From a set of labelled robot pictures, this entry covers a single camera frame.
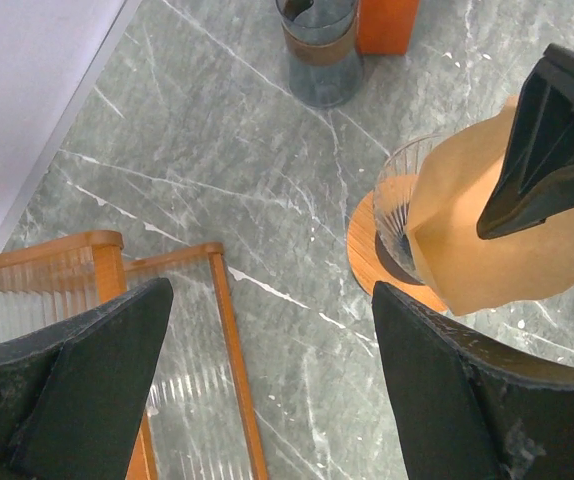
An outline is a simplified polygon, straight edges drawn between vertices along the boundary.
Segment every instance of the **wooden coaster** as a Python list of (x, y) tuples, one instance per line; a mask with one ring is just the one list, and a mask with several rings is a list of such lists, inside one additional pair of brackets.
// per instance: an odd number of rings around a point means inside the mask
[(447, 307), (431, 288), (418, 285), (383, 252), (384, 248), (377, 249), (373, 196), (374, 192), (369, 192), (360, 201), (347, 229), (347, 257), (354, 277), (369, 295), (380, 280), (391, 283), (429, 308), (444, 312)]

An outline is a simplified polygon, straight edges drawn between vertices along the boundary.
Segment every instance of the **brown paper filter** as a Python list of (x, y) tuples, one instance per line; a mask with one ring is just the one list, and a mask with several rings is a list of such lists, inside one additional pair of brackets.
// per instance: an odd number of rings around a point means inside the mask
[(574, 209), (494, 240), (476, 233), (515, 112), (512, 98), (496, 117), (441, 143), (423, 162), (412, 194), (407, 235), (417, 272), (455, 315), (574, 285)]

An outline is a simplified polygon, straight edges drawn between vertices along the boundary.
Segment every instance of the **marble countertop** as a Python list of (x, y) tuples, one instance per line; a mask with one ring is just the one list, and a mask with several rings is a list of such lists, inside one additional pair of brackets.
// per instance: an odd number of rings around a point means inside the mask
[[(551, 42), (574, 49), (574, 1), (422, 0), (407, 55), (315, 111), (287, 90), (272, 0), (143, 0), (8, 248), (224, 242), (271, 477), (405, 479), (349, 216), (397, 146), (494, 115)], [(574, 290), (461, 321), (574, 365)]]

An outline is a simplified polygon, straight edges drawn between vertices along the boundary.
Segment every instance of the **white wall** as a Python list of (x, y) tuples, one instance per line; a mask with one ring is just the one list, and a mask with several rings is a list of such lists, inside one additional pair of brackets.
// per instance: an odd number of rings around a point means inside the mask
[(139, 0), (0, 0), (0, 249)]

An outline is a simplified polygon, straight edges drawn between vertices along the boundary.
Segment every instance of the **orange container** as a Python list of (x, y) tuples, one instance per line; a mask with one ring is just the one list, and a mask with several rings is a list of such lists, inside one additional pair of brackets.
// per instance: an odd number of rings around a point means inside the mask
[(363, 55), (404, 55), (419, 0), (361, 0), (358, 48)]

